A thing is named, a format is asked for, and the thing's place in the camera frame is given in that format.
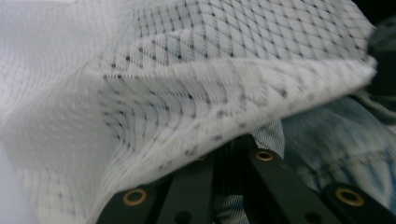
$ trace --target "screw hole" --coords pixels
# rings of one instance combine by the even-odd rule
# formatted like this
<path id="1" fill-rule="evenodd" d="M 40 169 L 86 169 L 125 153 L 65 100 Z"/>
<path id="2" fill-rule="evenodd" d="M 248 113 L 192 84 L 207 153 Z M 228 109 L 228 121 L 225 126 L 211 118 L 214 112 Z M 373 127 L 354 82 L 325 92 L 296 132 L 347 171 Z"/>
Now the screw hole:
<path id="1" fill-rule="evenodd" d="M 181 211 L 175 215 L 176 224 L 188 224 L 188 223 L 190 223 L 191 219 L 192 219 L 192 216 L 187 211 Z"/>
<path id="2" fill-rule="evenodd" d="M 271 161 L 274 157 L 268 152 L 261 151 L 256 154 L 256 158 L 260 161 Z"/>
<path id="3" fill-rule="evenodd" d="M 307 212 L 305 213 L 305 219 L 312 224 L 321 224 L 321 216 L 316 212 Z"/>
<path id="4" fill-rule="evenodd" d="M 360 207 L 360 206 L 364 205 L 364 200 L 359 195 L 359 193 L 357 193 L 351 189 L 339 188 L 335 191 L 335 196 L 337 196 L 337 198 L 341 202 L 349 204 L 351 206 Z"/>
<path id="5" fill-rule="evenodd" d="M 133 189 L 128 191 L 122 198 L 125 205 L 137 206 L 144 202 L 148 197 L 147 193 L 143 189 Z"/>

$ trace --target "white cloth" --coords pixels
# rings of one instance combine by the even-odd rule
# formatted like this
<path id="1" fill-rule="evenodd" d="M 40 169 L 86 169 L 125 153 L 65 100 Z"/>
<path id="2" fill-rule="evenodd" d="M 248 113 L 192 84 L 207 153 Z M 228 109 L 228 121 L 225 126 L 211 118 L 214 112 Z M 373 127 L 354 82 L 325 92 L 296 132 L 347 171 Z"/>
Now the white cloth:
<path id="1" fill-rule="evenodd" d="M 0 144 L 0 224 L 36 224 L 25 192 L 6 151 Z"/>
<path id="2" fill-rule="evenodd" d="M 365 85 L 348 0 L 0 2 L 0 141 L 41 223 Z"/>

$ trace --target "black bar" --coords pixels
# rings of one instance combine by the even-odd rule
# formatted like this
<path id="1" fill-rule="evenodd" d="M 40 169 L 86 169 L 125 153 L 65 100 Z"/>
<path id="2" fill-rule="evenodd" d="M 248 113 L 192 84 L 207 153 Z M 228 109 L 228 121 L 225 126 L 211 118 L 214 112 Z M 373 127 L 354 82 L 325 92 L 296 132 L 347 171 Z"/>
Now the black bar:
<path id="1" fill-rule="evenodd" d="M 254 138 L 246 134 L 216 149 L 214 194 L 242 195 L 245 160 L 251 148 L 257 147 Z"/>
<path id="2" fill-rule="evenodd" d="M 247 158 L 244 206 L 251 224 L 338 224 L 340 221 L 273 151 Z"/>
<path id="3" fill-rule="evenodd" d="M 211 224 L 214 155 L 175 172 L 157 224 Z"/>
<path id="4" fill-rule="evenodd" d="M 322 200 L 345 224 L 395 224 L 395 216 L 363 190 L 348 184 L 330 184 Z"/>
<path id="5" fill-rule="evenodd" d="M 170 177 L 165 177 L 149 185 L 115 194 L 97 224 L 155 223 L 170 181 Z"/>

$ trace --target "brass grommet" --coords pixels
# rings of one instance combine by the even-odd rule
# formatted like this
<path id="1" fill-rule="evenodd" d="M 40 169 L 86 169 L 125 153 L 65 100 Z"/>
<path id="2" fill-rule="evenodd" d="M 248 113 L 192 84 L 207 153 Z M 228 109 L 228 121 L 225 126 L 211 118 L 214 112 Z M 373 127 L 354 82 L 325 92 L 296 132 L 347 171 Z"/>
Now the brass grommet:
<path id="1" fill-rule="evenodd" d="M 260 151 L 256 154 L 256 158 L 260 161 L 271 161 L 274 156 L 271 153 Z"/>
<path id="2" fill-rule="evenodd" d="M 360 207 L 360 206 L 364 205 L 364 200 L 359 195 L 359 193 L 357 193 L 351 189 L 338 188 L 335 191 L 335 196 L 337 196 L 337 198 L 341 202 L 349 204 L 351 206 Z"/>
<path id="3" fill-rule="evenodd" d="M 202 157 L 196 159 L 196 161 L 204 161 L 204 160 L 206 160 L 206 155 L 204 155 L 204 156 L 202 156 Z"/>
<path id="4" fill-rule="evenodd" d="M 129 197 L 133 194 L 140 194 L 140 198 L 137 200 L 130 200 Z M 125 205 L 128 206 L 137 206 L 141 204 L 143 201 L 147 199 L 148 195 L 145 190 L 143 189 L 132 189 L 128 191 L 122 198 L 122 201 L 124 202 Z"/>

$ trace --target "blue fabric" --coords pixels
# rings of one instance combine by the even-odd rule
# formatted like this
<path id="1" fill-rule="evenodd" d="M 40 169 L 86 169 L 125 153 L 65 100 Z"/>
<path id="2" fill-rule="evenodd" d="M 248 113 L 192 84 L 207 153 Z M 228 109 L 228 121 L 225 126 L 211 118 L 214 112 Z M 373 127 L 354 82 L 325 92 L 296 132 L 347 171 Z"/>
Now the blue fabric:
<path id="1" fill-rule="evenodd" d="M 356 101 L 345 97 L 253 133 L 259 146 L 283 152 L 306 185 L 332 182 L 363 189 L 396 215 L 396 135 Z M 215 199 L 220 223 L 246 224 L 242 197 Z"/>
<path id="2" fill-rule="evenodd" d="M 357 91 L 353 97 L 382 123 L 396 124 L 396 96 L 373 96 L 367 91 Z"/>

